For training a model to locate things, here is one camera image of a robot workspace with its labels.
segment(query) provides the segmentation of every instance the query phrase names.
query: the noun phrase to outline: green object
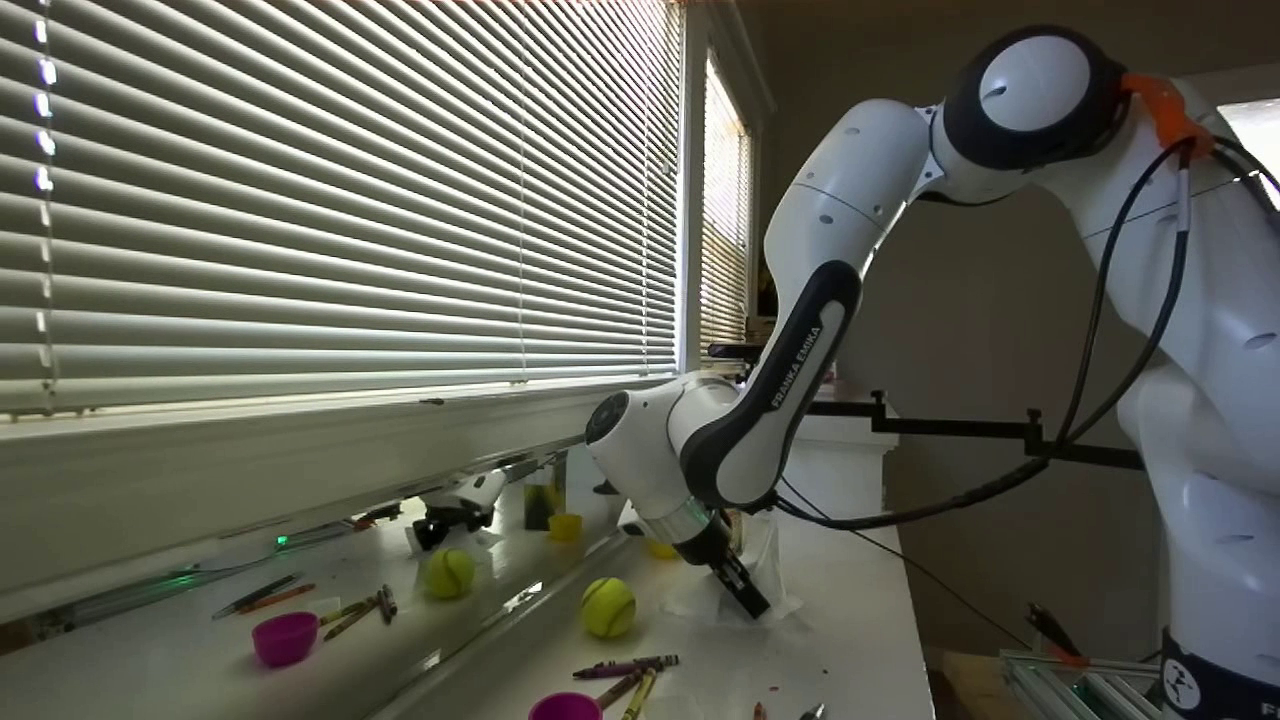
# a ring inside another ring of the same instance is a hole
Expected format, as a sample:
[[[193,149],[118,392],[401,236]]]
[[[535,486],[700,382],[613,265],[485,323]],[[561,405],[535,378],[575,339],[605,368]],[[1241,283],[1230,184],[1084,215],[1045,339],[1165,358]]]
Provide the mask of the green object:
[[[530,482],[526,492],[526,526],[551,526],[557,492],[549,482]]]
[[[627,635],[636,622],[636,590],[619,574],[602,574],[589,582],[575,614],[579,614],[586,632],[595,640]]]
[[[460,546],[439,546],[426,560],[417,579],[427,599],[460,599],[477,582],[477,560]]]

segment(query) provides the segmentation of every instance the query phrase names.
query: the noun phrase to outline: black cable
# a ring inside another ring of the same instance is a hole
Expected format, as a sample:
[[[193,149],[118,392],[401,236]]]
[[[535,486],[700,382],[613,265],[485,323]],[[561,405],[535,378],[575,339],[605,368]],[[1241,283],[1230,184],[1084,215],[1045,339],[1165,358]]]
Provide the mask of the black cable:
[[[1241,174],[1241,184],[1249,189],[1249,195],[1271,213],[1271,221],[1280,215],[1278,201],[1268,195],[1268,189],[1253,174],[1261,172],[1271,192],[1280,192],[1280,178],[1268,172],[1268,165],[1261,165],[1246,145],[1217,135],[1212,158],[1220,158],[1232,174]]]
[[[1151,663],[1151,661],[1161,661],[1165,657],[1165,649],[1151,649],[1149,657],[1141,657],[1137,663]]]
[[[1183,145],[1172,145],[1180,153],[1180,172],[1188,172],[1191,165],[1191,139]],[[1165,299],[1161,299],[1161,311],[1158,311],[1158,323],[1149,331],[1149,342],[1143,350],[1137,355],[1137,365],[1123,372],[1123,378],[1084,415],[1079,429],[1064,429],[1067,444],[1079,438],[1084,430],[1092,430],[1092,422],[1102,422],[1117,405],[1122,395],[1141,378],[1141,372],[1151,365],[1151,355],[1161,350],[1165,342],[1165,331],[1167,331],[1167,318],[1172,318],[1172,307],[1180,299],[1180,288],[1183,288],[1183,274],[1188,274],[1188,243],[1191,243],[1191,231],[1188,229],[1175,229],[1175,238],[1172,238],[1172,265],[1167,265],[1167,288],[1165,288]]]
[[[1079,645],[1071,632],[1041,603],[1029,603],[1029,622],[1038,635],[1045,635],[1057,651],[1084,661]]]
[[[1104,288],[1109,288],[1112,253],[1117,253],[1117,243],[1122,243],[1122,231],[1123,231],[1123,221],[1127,221],[1133,204],[1141,201],[1141,192],[1149,189],[1149,178],[1158,174],[1158,169],[1161,169],[1167,155],[1180,153],[1180,172],[1183,172],[1188,158],[1191,158],[1191,149],[1195,149],[1195,139],[1180,139],[1180,145],[1165,149],[1165,153],[1141,172],[1141,178],[1127,189],[1127,195],[1123,195],[1123,204],[1122,204],[1122,213],[1117,213],[1117,221],[1112,221],[1112,231],[1109,231],[1109,246],[1104,246],[1097,294],[1104,294]],[[1109,399],[1088,411],[1088,420],[1084,420],[1079,429],[1071,429],[1071,415],[1079,411],[1079,399],[1071,399],[1078,406],[1064,415],[1064,422],[1062,422],[1062,430],[1057,430],[1057,435],[1062,435],[1062,449],[1071,444],[1071,438],[1079,438],[1097,420],[1104,420],[1104,415],[1117,406],[1117,399],[1133,386],[1133,378],[1137,378],[1137,376],[1151,365],[1151,355],[1161,350],[1165,329],[1167,329],[1167,318],[1172,318],[1172,307],[1175,307],[1175,294],[1180,294],[1180,283],[1183,283],[1183,256],[1188,256],[1188,231],[1180,229],[1180,231],[1175,231],[1175,256],[1172,256],[1172,267],[1167,267],[1167,288],[1165,288],[1165,299],[1161,299],[1161,311],[1158,311],[1158,323],[1151,323],[1151,331],[1149,331],[1143,350],[1137,355],[1137,365],[1127,368],[1127,376],[1109,392]],[[991,498],[991,495],[1004,495],[1004,492],[1038,481],[1045,466],[1047,466],[1047,454],[1034,454],[1034,459],[1023,459],[1023,463],[999,470],[999,475],[988,481],[988,482],[975,482],[975,486],[970,486],[970,492],[960,492],[960,495],[950,495],[950,498],[937,498],[937,503],[924,503],[924,506],[855,514],[855,521],[818,514],[818,524],[821,524],[821,526],[845,526],[845,530],[914,524],[914,521],[960,513],[960,506],[986,503],[986,498]]]
[[[1241,139],[1232,135],[1212,135],[1217,149],[1230,149],[1232,155],[1249,158],[1253,172],[1261,172],[1278,192],[1280,192],[1280,178],[1271,174],[1271,169],[1265,158],[1258,158]]]
[[[1062,430],[1057,430],[1057,444],[1062,444],[1062,449],[1071,444],[1071,438],[1079,438],[1079,435],[1092,429],[1092,422],[1079,422],[1079,430],[1071,430],[1078,411],[1079,411],[1079,405],[1084,405],[1088,368],[1092,368],[1092,350],[1097,350],[1097,331],[1102,331],[1104,303],[1109,303],[1109,274],[1112,274],[1112,258],[1117,258],[1117,246],[1122,246],[1122,231],[1123,231],[1123,225],[1127,225],[1127,213],[1133,213],[1133,204],[1141,201],[1141,192],[1149,189],[1149,178],[1158,174],[1158,169],[1165,169],[1167,155],[1172,155],[1172,153],[1183,153],[1183,149],[1191,149],[1191,139],[1165,149],[1165,153],[1137,174],[1137,184],[1127,189],[1127,195],[1123,195],[1123,204],[1122,204],[1122,213],[1117,213],[1117,221],[1112,221],[1104,256],[1102,256],[1102,265],[1097,265],[1097,283],[1092,283],[1092,299],[1088,299],[1088,329],[1084,329],[1084,342],[1079,342],[1079,365],[1078,365],[1078,378],[1071,378],[1071,399],[1067,399],[1067,411],[1064,411]]]
[[[790,475],[784,475],[790,492],[812,506],[795,506],[794,498],[775,498],[781,513],[802,514],[802,521],[834,521],[823,506],[818,506]],[[991,613],[986,613],[980,603],[973,603],[955,582],[950,582],[946,574],[937,574],[929,565],[914,560],[909,550],[880,542],[878,534],[852,530],[855,540],[880,546],[885,557],[898,557],[900,565],[909,565],[914,571],[919,571],[929,582],[937,582],[942,590],[950,590],[960,606],[970,606],[975,619],[986,619],[991,632],[999,632],[1004,640],[1014,640],[1015,649],[1034,649],[1023,635],[1015,635],[1007,622],[999,622]]]

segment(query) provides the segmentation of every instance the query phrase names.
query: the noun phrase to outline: pen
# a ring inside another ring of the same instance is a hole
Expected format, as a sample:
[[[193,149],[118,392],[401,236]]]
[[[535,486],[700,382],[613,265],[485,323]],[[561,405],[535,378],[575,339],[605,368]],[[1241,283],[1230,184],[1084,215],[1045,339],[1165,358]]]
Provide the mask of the pen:
[[[373,597],[340,606],[335,614],[324,614],[321,622],[332,622],[332,626],[324,632],[324,640],[335,640],[340,632],[348,632],[354,622],[362,622],[367,613],[380,613],[384,622],[395,619],[395,599],[391,599],[391,586],[389,586],[389,582],[384,582],[380,590],[373,590]]]
[[[249,590],[249,597],[240,597],[238,603],[219,606],[215,614],[243,613],[249,603],[255,603],[255,599],[273,597],[276,586],[283,586],[283,582],[294,582],[294,579],[296,579],[296,574],[282,574],[282,579],[273,579],[273,582],[264,582],[264,586],[255,586],[255,590]]]
[[[607,674],[631,674],[636,669],[676,669],[681,657],[636,657],[636,661],[602,661],[589,669],[575,669],[573,679],[607,679]]]
[[[627,694],[627,688],[636,688],[649,674],[649,669],[636,669],[631,674],[607,683],[607,690],[595,694],[602,706],[618,703],[619,694]]]
[[[273,606],[273,603],[310,597],[314,586],[317,586],[317,582],[300,582],[300,586],[287,586],[287,590],[282,590],[282,597],[262,597],[262,599],[254,599],[254,603],[243,603],[243,606],[238,606],[238,613],[262,613],[262,606]]]
[[[646,669],[642,688],[631,690],[631,699],[627,699],[627,706],[623,706],[623,720],[642,720],[651,683],[658,683],[658,669]]]

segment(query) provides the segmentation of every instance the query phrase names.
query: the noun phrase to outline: window frame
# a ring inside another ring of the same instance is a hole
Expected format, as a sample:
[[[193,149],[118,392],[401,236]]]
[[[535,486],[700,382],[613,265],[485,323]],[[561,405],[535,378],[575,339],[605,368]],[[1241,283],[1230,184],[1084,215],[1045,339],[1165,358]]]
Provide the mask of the window frame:
[[[1271,94],[1261,100],[1232,100],[1232,103],[1217,103],[1220,117],[1232,122],[1232,132],[1241,135],[1241,145],[1271,172],[1280,174],[1280,87]]]
[[[762,283],[766,283],[766,229],[770,229],[770,206],[766,206],[766,132],[770,132],[770,117],[775,111],[775,94],[770,87],[766,62],[756,55],[756,37],[745,20],[745,10],[737,3],[710,3],[705,9],[705,59],[715,62],[722,82],[728,91],[728,100],[742,111],[742,122],[749,132],[749,174],[745,174],[745,192],[749,192],[749,215],[745,215],[745,236],[749,236],[749,279],[745,279],[745,329],[749,339],[762,342],[766,336],[756,336],[762,323]]]
[[[737,155],[737,158],[745,158],[745,169],[737,169],[737,174],[731,174],[737,178],[731,195],[742,201],[742,206],[731,215],[731,225],[737,225],[731,236],[722,231],[710,221],[711,215],[711,206],[710,206],[711,184],[710,184],[710,169],[705,169],[705,229],[700,229],[700,258],[705,258],[705,267],[700,267],[700,358],[705,365],[710,365],[710,346],[711,342],[745,342],[749,339],[749,323],[753,323],[753,288],[749,288],[749,279],[753,279],[753,204],[756,204],[756,195],[753,195],[753,145],[756,145],[756,132],[745,122],[745,111],[742,111],[742,100],[737,100],[742,91],[728,87],[724,69],[731,69],[731,62],[724,62],[722,51],[710,47],[710,62],[705,62],[710,80],[705,80],[705,87],[710,87],[710,94],[711,94],[711,87],[724,91],[724,103],[728,103],[731,121],[742,122],[742,132],[745,132],[745,145],[742,145],[742,155]]]
[[[411,495],[467,466],[573,444],[605,395],[658,378],[9,420],[0,422],[0,619],[188,569],[254,534]]]

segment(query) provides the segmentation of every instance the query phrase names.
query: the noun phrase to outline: window blinds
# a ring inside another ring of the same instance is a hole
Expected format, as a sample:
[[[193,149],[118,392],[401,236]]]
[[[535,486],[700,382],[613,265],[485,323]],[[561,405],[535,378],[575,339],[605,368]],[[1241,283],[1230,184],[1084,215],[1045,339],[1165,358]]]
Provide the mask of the window blinds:
[[[664,0],[0,3],[0,411],[671,372]]]
[[[700,342],[749,339],[749,128],[710,59]]]

